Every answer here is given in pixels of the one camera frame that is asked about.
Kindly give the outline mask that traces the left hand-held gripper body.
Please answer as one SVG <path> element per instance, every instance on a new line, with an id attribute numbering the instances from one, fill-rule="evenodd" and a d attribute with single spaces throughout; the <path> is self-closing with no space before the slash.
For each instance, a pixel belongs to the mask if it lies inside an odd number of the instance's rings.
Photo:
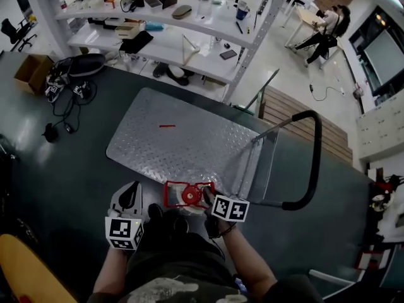
<path id="1" fill-rule="evenodd" d="M 105 238 L 114 249 L 136 251 L 145 234 L 145 212 L 141 208 L 123 212 L 110 208 L 105 217 Z"/>

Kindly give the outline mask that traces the clear water jug red cap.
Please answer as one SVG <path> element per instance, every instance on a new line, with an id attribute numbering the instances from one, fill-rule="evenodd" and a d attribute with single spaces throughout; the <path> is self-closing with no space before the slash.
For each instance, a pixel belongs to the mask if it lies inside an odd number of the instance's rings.
<path id="1" fill-rule="evenodd" d="M 164 208 L 187 215 L 202 215 L 210 207 L 203 195 L 205 187 L 223 190 L 225 179 L 213 169 L 201 167 L 180 171 L 176 176 L 168 175 L 163 180 Z"/>

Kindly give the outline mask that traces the grey metal platform cart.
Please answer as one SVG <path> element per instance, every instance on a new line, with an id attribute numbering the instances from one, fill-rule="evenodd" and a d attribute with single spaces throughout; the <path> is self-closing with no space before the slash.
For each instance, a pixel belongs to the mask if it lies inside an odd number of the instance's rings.
<path id="1" fill-rule="evenodd" d="M 175 124 L 175 128 L 159 125 Z M 201 167 L 225 179 L 222 194 L 273 206 L 265 198 L 280 125 L 257 133 L 170 95 L 141 89 L 107 149 L 109 159 L 154 181 Z"/>

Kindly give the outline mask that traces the person's left forearm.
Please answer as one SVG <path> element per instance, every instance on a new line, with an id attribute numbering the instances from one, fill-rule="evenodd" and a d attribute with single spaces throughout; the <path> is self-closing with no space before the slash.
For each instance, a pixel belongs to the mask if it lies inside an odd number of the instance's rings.
<path id="1" fill-rule="evenodd" d="M 110 247 L 95 281 L 93 293 L 121 295 L 124 291 L 127 263 L 128 256 L 123 250 Z"/>

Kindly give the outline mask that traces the person's dark patterned shirt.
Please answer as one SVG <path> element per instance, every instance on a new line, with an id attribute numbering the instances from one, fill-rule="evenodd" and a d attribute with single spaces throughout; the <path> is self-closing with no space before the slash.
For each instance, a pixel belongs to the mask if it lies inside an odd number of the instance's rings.
<path id="1" fill-rule="evenodd" d="M 209 250 L 139 252 L 129 261 L 119 303 L 250 303 L 220 255 Z"/>

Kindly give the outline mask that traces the black fabric pouch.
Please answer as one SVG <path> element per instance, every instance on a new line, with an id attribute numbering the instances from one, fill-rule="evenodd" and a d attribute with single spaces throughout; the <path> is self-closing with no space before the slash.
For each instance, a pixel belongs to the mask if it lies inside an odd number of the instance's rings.
<path id="1" fill-rule="evenodd" d="M 59 133 L 52 123 L 48 123 L 45 126 L 45 131 L 42 133 L 42 136 L 48 143 L 54 143 L 58 140 Z"/>

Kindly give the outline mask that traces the white spare gripper device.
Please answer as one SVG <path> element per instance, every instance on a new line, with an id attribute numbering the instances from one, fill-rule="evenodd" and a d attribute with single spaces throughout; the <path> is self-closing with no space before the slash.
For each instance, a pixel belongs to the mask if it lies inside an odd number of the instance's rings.
<path id="1" fill-rule="evenodd" d="M 48 75 L 45 84 L 45 96 L 48 102 L 53 104 L 68 84 L 69 78 L 66 74 L 62 76 Z"/>

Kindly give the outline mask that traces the black oval hard case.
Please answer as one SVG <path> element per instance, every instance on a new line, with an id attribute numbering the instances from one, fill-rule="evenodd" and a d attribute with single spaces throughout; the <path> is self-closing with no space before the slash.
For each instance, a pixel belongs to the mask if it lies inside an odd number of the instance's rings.
<path id="1" fill-rule="evenodd" d="M 102 54 L 85 54 L 72 58 L 68 75 L 71 77 L 90 76 L 99 72 L 105 65 L 106 59 Z"/>

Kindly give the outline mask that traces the white metal shelving unit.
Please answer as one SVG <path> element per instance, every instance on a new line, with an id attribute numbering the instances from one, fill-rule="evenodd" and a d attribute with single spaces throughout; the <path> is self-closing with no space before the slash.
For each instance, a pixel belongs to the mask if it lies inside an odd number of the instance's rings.
<path id="1" fill-rule="evenodd" d="M 228 103 L 236 91 L 240 80 L 250 66 L 268 30 L 273 24 L 285 0 L 268 0 L 264 11 L 258 17 L 249 16 L 240 22 L 243 34 L 235 22 L 235 8 L 232 3 L 214 5 L 211 17 L 207 20 L 197 18 L 197 0 L 179 0 L 179 4 L 192 6 L 192 13 L 182 20 L 171 16 L 173 6 L 158 13 L 140 8 L 132 13 L 124 13 L 120 8 L 87 8 L 62 10 L 59 0 L 28 0 L 32 11 L 54 52 L 59 57 L 69 57 L 81 47 L 116 51 L 120 40 L 110 30 L 85 25 L 77 33 L 72 33 L 67 23 L 72 18 L 127 18 L 163 23 L 165 28 L 153 34 L 153 40 L 142 48 L 137 55 L 154 61 L 173 64 L 195 73 L 214 78 L 228 85 L 222 102 Z M 187 65 L 182 64 L 182 35 L 199 46 L 200 52 L 194 55 Z M 224 61 L 219 54 L 230 48 L 237 56 Z"/>

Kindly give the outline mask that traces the black cloth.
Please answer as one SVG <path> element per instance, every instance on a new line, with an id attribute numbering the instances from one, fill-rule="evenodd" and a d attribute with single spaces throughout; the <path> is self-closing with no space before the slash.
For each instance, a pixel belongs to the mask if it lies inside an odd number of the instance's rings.
<path id="1" fill-rule="evenodd" d="M 153 36 L 147 31 L 140 31 L 133 39 L 123 39 L 119 48 L 120 52 L 127 54 L 137 54 L 142 48 L 153 40 Z"/>

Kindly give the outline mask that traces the grey oval pad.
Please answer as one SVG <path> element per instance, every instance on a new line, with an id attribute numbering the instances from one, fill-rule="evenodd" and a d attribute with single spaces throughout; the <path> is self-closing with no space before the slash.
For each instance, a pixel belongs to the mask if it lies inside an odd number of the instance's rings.
<path id="1" fill-rule="evenodd" d="M 181 5 L 172 12 L 171 16 L 175 20 L 181 20 L 191 15 L 192 10 L 190 5 Z"/>

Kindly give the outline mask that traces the clear plastic container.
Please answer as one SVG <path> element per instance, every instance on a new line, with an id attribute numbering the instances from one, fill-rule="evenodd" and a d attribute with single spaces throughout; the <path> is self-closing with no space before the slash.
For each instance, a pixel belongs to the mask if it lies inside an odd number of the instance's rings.
<path id="1" fill-rule="evenodd" d="M 212 14 L 211 0 L 199 0 L 197 18 L 200 20 L 207 20 Z"/>

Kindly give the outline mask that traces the black framed display screen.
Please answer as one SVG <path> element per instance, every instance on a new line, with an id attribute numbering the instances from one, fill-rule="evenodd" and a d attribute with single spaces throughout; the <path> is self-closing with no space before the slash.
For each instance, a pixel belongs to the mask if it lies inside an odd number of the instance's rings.
<path id="1" fill-rule="evenodd" d="M 379 105 L 404 90 L 404 30 L 379 6 L 349 38 Z"/>

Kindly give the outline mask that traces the long-handled mop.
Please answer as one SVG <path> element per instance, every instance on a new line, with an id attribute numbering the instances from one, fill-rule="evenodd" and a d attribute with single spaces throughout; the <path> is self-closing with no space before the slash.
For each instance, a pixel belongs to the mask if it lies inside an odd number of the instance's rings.
<path id="1" fill-rule="evenodd" d="M 269 85 L 272 79 L 278 74 L 280 69 L 277 69 L 273 72 L 270 78 L 266 81 L 266 83 L 258 90 L 257 94 L 252 98 L 252 100 L 242 109 L 243 112 L 248 112 L 249 108 L 257 101 L 258 97 L 263 94 L 265 88 Z"/>

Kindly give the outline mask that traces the wooden triangle frame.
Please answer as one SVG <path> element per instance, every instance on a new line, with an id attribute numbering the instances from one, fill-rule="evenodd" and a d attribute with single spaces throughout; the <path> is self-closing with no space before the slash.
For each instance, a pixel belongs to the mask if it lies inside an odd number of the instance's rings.
<path id="1" fill-rule="evenodd" d="M 199 46 L 191 42 L 184 34 L 182 35 L 182 64 L 187 65 L 191 58 L 200 52 Z"/>

